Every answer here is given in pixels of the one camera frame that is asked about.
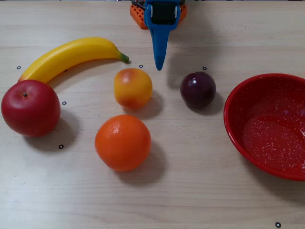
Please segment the bowl rim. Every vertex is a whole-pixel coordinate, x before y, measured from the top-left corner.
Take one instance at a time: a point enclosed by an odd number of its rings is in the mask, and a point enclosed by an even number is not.
[[[261,74],[261,75],[256,75],[253,76],[249,79],[246,79],[244,81],[242,81],[240,84],[238,84],[229,94],[227,100],[225,101],[224,104],[224,126],[225,129],[227,131],[227,134],[230,138],[230,140],[232,141],[233,145],[235,146],[235,148],[240,152],[241,155],[243,155],[250,163],[252,163],[253,165],[257,166],[259,169],[272,174],[274,176],[277,177],[281,177],[284,179],[289,179],[289,180],[295,180],[295,181],[305,181],[305,174],[304,176],[302,175],[292,175],[292,174],[287,174],[275,169],[272,169],[270,167],[267,167],[266,165],[258,162],[257,160],[255,160],[246,150],[243,149],[243,147],[238,143],[236,137],[234,136],[230,123],[229,123],[229,108],[230,108],[230,104],[233,100],[233,98],[235,97],[236,93],[243,88],[244,86],[246,86],[247,84],[253,82],[253,81],[257,81],[260,80],[262,78],[278,78],[278,77],[283,77],[283,78],[289,78],[292,80],[296,80],[302,83],[305,83],[305,79],[295,76],[295,75],[289,75],[289,74],[283,74],[283,73],[267,73],[267,74]]]

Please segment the orange robot part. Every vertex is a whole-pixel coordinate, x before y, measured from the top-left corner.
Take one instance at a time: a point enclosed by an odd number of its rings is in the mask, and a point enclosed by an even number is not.
[[[181,11],[181,15],[180,15],[179,23],[185,18],[187,13],[187,7],[185,4],[180,6],[180,11]],[[139,25],[141,29],[143,30],[147,29],[147,26],[144,23],[144,11],[140,7],[131,5],[130,15],[136,21],[136,23]]]

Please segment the banana stem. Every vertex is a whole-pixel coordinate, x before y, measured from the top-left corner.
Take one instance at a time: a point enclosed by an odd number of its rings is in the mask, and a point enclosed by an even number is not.
[[[125,63],[127,63],[129,61],[129,57],[126,56],[125,54],[121,53],[121,60]]]

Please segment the red bowl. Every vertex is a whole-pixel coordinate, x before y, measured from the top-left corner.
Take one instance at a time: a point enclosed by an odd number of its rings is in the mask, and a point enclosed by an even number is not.
[[[271,73],[243,81],[225,102],[224,125],[252,164],[305,181],[305,79]]]

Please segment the toy fruit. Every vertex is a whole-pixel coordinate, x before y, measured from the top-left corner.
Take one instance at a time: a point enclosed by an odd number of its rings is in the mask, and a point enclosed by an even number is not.
[[[117,171],[130,171],[147,157],[151,135],[138,118],[123,114],[107,120],[95,137],[95,149],[104,163]]]
[[[123,69],[114,78],[114,97],[128,109],[143,107],[152,96],[152,88],[149,75],[137,68]]]
[[[56,126],[61,105],[50,86],[36,80],[25,80],[5,93],[1,112],[12,130],[24,136],[38,137]]]
[[[95,59],[119,59],[128,62],[129,57],[121,53],[109,40],[87,37],[63,44],[32,63],[21,75],[22,80],[38,80],[47,83],[64,70],[81,62]]]
[[[191,73],[183,79],[180,93],[187,105],[203,107],[215,98],[216,84],[213,78],[204,72]]]

